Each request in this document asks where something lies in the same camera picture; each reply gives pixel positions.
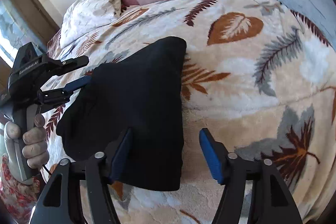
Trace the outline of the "floral red sleeve forearm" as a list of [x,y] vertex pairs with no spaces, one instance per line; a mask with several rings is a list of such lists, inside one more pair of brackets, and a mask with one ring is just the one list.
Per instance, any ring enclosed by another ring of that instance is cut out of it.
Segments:
[[29,223],[33,207],[40,192],[40,182],[33,178],[31,185],[17,181],[9,169],[6,154],[1,159],[1,200],[17,223]]

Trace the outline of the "left hand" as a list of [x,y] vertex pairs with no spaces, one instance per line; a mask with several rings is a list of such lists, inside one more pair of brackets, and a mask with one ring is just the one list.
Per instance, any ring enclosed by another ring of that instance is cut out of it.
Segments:
[[22,150],[27,164],[32,169],[41,169],[49,161],[47,150],[45,118],[37,114],[34,119],[35,127],[25,133],[21,133],[19,126],[13,122],[7,122],[4,128],[5,147],[8,155],[8,166],[12,175],[19,172],[17,157],[15,155],[14,140],[23,137],[25,147]]

